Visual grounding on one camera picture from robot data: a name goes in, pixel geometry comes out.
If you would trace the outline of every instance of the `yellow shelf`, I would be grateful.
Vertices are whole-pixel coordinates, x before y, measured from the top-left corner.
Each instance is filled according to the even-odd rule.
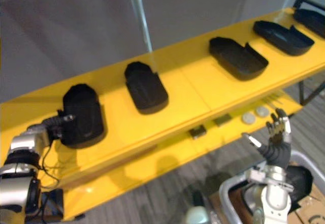
[[[274,107],[281,107],[287,113],[301,109],[293,99],[282,91],[254,102],[230,113],[230,122],[218,127],[214,122],[204,124],[207,134],[193,140],[188,132],[179,134],[158,144],[152,152],[109,172],[101,173],[94,180],[85,184],[65,189],[64,220],[72,219],[90,208],[100,205],[124,192],[140,186],[180,165],[183,165],[205,153],[219,148],[240,137],[241,132],[253,132],[264,127],[270,116],[256,117],[253,125],[241,121],[244,112],[252,112],[257,106],[264,105],[270,112]]]
[[[295,23],[292,12],[286,9],[237,23],[1,104],[1,164],[12,138],[27,126],[53,116],[57,109],[62,108],[62,96],[77,83],[87,83],[99,94],[108,133],[102,141],[85,149],[69,149],[60,142],[54,142],[46,165],[55,167],[50,173],[61,179],[61,186],[116,167],[125,159],[150,150],[159,142],[195,125],[324,69],[325,40],[303,26],[297,25],[315,44],[306,54],[295,57],[282,53],[253,33],[253,23],[261,19],[276,20],[289,27],[289,24]],[[245,82],[234,79],[208,53],[209,39],[215,36],[234,38],[242,45],[249,41],[269,60],[269,66],[255,79]],[[158,113],[141,115],[127,91],[124,70],[128,63],[135,60],[145,62],[158,71],[169,94],[169,105]],[[44,185],[53,183],[49,177],[40,177]]]
[[[239,107],[243,102],[257,100],[324,69],[325,39],[297,23],[293,19],[293,13],[292,9],[284,9],[186,40],[172,47],[178,53],[174,53],[171,59],[179,64],[184,75],[211,109],[211,114]],[[315,44],[303,55],[287,55],[254,33],[254,22],[258,20],[278,22],[287,28],[295,25],[299,31],[312,38]],[[239,81],[209,55],[208,41],[217,36],[234,39],[243,46],[248,42],[269,61],[269,65],[260,76]]]

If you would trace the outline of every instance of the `robotic hand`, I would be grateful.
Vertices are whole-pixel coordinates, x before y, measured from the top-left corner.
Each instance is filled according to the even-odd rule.
[[[293,191],[293,186],[285,182],[291,153],[291,128],[286,113],[282,109],[276,109],[276,113],[278,117],[271,115],[273,123],[267,122],[268,146],[247,133],[242,134],[267,161],[263,169],[247,172],[251,184],[242,192],[253,213],[254,224],[287,223],[291,208],[288,193]]]
[[[60,138],[59,126],[73,115],[52,117],[13,138],[0,168],[0,224],[21,224],[40,207],[41,182],[37,179],[44,148]]]

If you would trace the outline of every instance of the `gray floor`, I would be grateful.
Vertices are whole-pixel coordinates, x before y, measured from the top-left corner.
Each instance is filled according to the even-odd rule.
[[[306,83],[310,93],[315,86],[309,79]],[[298,86],[286,89],[294,98]],[[319,95],[291,119],[294,136],[293,147],[305,152],[325,172],[325,99]],[[266,129],[254,135],[267,141]],[[71,223],[113,223],[113,224],[178,224],[190,206],[190,195],[200,189],[206,196],[218,190],[220,182],[229,175],[235,175],[262,158],[243,139],[215,150],[195,161],[171,171],[149,183],[134,189],[112,201],[86,213],[86,217]]]

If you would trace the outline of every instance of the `robot finger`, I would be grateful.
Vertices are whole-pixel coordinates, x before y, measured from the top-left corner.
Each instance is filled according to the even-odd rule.
[[[271,117],[273,119],[274,134],[278,134],[281,131],[279,118],[274,113],[271,114]]]
[[[266,149],[266,146],[262,144],[259,140],[254,138],[252,135],[248,133],[242,133],[242,136],[248,140],[248,142],[254,146],[255,149],[257,149],[260,153],[264,152]]]
[[[275,111],[279,115],[279,118],[281,119],[282,131],[286,134],[291,134],[290,121],[286,112],[279,108],[275,109]]]
[[[269,134],[270,134],[270,137],[273,137],[274,136],[274,129],[273,129],[273,126],[272,124],[270,124],[270,122],[266,122],[266,127],[269,131]]]

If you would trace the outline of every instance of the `gray wall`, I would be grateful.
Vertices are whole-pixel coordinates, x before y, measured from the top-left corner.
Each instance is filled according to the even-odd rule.
[[[153,48],[294,0],[143,0]],[[0,102],[146,52],[130,0],[2,0]]]

